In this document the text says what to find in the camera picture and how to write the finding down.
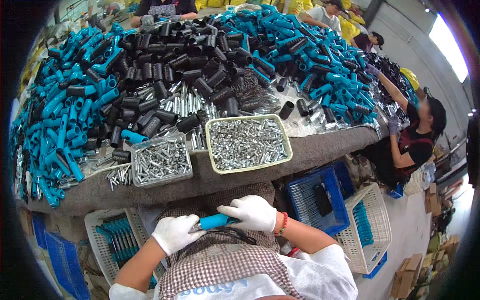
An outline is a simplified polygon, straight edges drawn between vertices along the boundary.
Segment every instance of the white plastic basket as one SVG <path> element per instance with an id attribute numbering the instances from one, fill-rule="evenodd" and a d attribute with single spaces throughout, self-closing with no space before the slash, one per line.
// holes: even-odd
<path id="1" fill-rule="evenodd" d="M 418 192 L 422 192 L 423 191 L 422 184 L 423 184 L 422 171 L 419 168 L 412 173 L 412 176 L 410 176 L 410 180 L 408 181 L 408 183 L 405 185 L 405 188 L 403 189 L 403 194 L 406 196 L 411 196 Z"/>
<path id="2" fill-rule="evenodd" d="M 110 250 L 108 249 L 107 239 L 100 233 L 96 232 L 96 226 L 102 225 L 105 219 L 126 214 L 130 227 L 132 228 L 133 235 L 137 240 L 138 246 L 142 247 L 146 240 L 148 239 L 148 234 L 142 224 L 140 216 L 136 213 L 135 209 L 111 209 L 111 210 L 97 210 L 91 212 L 85 216 L 85 227 L 87 229 L 88 239 L 90 240 L 90 245 L 92 246 L 95 259 L 102 270 L 103 276 L 107 280 L 110 286 L 113 285 L 113 281 L 119 272 L 117 264 L 113 261 Z M 163 266 L 161 267 L 160 272 L 157 267 L 153 272 L 153 276 L 158 281 L 161 275 L 165 272 Z"/>
<path id="3" fill-rule="evenodd" d="M 367 218 L 372 228 L 373 244 L 362 248 L 353 216 L 353 208 L 363 200 Z M 353 272 L 370 274 L 377 266 L 392 241 L 392 231 L 385 202 L 377 183 L 364 187 L 345 200 L 350 226 L 336 235 L 338 244 L 351 260 Z"/>

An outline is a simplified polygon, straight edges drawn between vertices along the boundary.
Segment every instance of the hand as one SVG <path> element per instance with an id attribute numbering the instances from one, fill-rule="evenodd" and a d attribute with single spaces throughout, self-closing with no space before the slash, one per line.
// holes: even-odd
<path id="1" fill-rule="evenodd" d="M 400 120 L 398 119 L 398 116 L 394 114 L 388 121 L 388 131 L 390 132 L 390 135 L 396 135 L 400 128 Z"/>
<path id="2" fill-rule="evenodd" d="M 229 226 L 245 230 L 272 232 L 276 223 L 276 209 L 257 195 L 233 199 L 230 206 L 216 208 L 219 213 L 240 219 Z"/>
<path id="3" fill-rule="evenodd" d="M 181 21 L 181 14 L 173 14 L 171 16 L 168 16 L 167 19 L 169 19 L 172 22 L 180 22 Z"/>
<path id="4" fill-rule="evenodd" d="M 149 14 L 145 14 L 140 18 L 140 23 L 142 23 L 143 26 L 152 26 L 153 21 L 153 16 Z"/>
<path id="5" fill-rule="evenodd" d="M 378 78 L 378 75 L 380 74 L 380 70 L 370 65 L 369 63 L 367 63 L 367 67 L 365 68 L 365 71 L 367 71 L 368 73 L 372 74 L 377 78 Z"/>
<path id="6" fill-rule="evenodd" d="M 177 218 L 165 217 L 156 225 L 152 237 L 155 238 L 166 255 L 172 255 L 172 253 L 183 249 L 206 233 L 205 230 L 188 233 L 198 223 L 199 219 L 197 215 L 179 216 Z"/>

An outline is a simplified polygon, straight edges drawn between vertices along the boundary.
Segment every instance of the blue plastic crate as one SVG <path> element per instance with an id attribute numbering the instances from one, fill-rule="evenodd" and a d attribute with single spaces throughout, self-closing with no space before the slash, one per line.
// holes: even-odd
<path id="1" fill-rule="evenodd" d="M 343 199 L 350 198 L 355 193 L 355 187 L 353 186 L 352 178 L 348 171 L 347 165 L 343 161 L 337 161 L 332 164 L 335 170 L 336 178 L 340 184 L 340 190 L 342 192 Z"/>
<path id="2" fill-rule="evenodd" d="M 32 214 L 33 232 L 35 233 L 36 243 L 42 249 L 47 249 L 45 242 L 45 220 L 42 214 Z"/>
<path id="3" fill-rule="evenodd" d="M 320 215 L 315 202 L 314 187 L 322 182 L 326 192 L 330 194 L 333 209 L 326 216 Z M 307 177 L 290 182 L 287 190 L 298 221 L 320 229 L 329 236 L 336 235 L 350 225 L 347 209 L 332 167 L 323 168 Z M 292 190 L 300 190 L 302 197 L 294 196 Z"/>
<path id="4" fill-rule="evenodd" d="M 401 184 L 396 185 L 396 191 L 388 190 L 388 195 L 394 199 L 399 199 L 403 197 L 403 186 Z"/>
<path id="5" fill-rule="evenodd" d="M 47 231 L 45 231 L 45 240 L 59 284 L 77 300 L 90 299 L 90 291 L 82 274 L 76 245 Z"/>
<path id="6" fill-rule="evenodd" d="M 370 274 L 368 274 L 368 275 L 363 274 L 362 277 L 363 278 L 368 278 L 368 279 L 374 278 L 375 275 L 377 275 L 378 271 L 380 271 L 380 269 L 384 266 L 386 261 L 387 261 L 387 252 L 385 252 L 385 254 L 382 256 L 382 259 L 380 260 L 378 265 L 372 270 L 372 272 L 370 272 Z"/>

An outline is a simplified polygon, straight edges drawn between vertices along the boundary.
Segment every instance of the white glove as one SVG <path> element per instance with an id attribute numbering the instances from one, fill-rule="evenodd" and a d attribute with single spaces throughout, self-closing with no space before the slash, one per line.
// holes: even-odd
<path id="1" fill-rule="evenodd" d="M 276 209 L 257 195 L 233 199 L 230 206 L 221 205 L 216 209 L 219 213 L 240 219 L 241 222 L 229 225 L 233 228 L 273 232 L 275 227 Z"/>
<path id="2" fill-rule="evenodd" d="M 149 15 L 149 14 L 144 14 L 141 18 L 140 18 L 140 23 L 142 23 L 142 25 L 144 26 L 151 26 L 153 25 L 153 16 Z"/>
<path id="3" fill-rule="evenodd" d="M 165 217 L 161 219 L 152 233 L 167 256 L 183 249 L 207 233 L 205 230 L 188 233 L 198 223 L 197 215 Z"/>

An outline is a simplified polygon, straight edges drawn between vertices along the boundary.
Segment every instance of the apron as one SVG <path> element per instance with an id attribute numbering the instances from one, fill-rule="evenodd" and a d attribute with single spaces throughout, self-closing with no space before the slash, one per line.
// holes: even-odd
<path id="1" fill-rule="evenodd" d="M 259 195 L 272 205 L 271 182 L 240 186 L 215 194 L 170 202 L 157 217 L 218 213 L 216 207 L 233 199 Z M 278 257 L 280 247 L 273 233 L 220 227 L 207 231 L 196 242 L 166 257 L 168 271 L 159 280 L 159 298 L 171 300 L 178 293 L 206 288 L 257 274 L 270 276 L 286 294 L 304 299 L 293 287 L 287 267 Z"/>
<path id="2" fill-rule="evenodd" d="M 177 14 L 177 6 L 175 4 L 155 5 L 162 3 L 161 0 L 152 0 L 152 5 L 148 10 L 148 14 L 151 16 L 158 15 L 158 17 L 169 17 Z"/>
<path id="3" fill-rule="evenodd" d="M 419 125 L 418 122 L 414 122 L 414 124 L 408 126 L 400 134 L 400 139 L 398 141 L 398 148 L 400 149 L 400 154 L 405 154 L 406 152 L 408 152 L 408 150 L 410 149 L 410 146 L 414 143 L 429 143 L 430 145 L 433 146 L 433 141 L 429 138 L 423 138 L 423 139 L 417 139 L 417 140 L 412 140 L 410 138 L 410 134 L 408 133 L 408 131 L 418 128 L 418 125 Z M 412 175 L 412 173 L 418 168 L 419 166 L 417 166 L 417 164 L 414 164 L 412 166 L 401 168 L 398 170 L 403 176 L 407 176 L 408 178 L 410 178 L 410 175 Z"/>

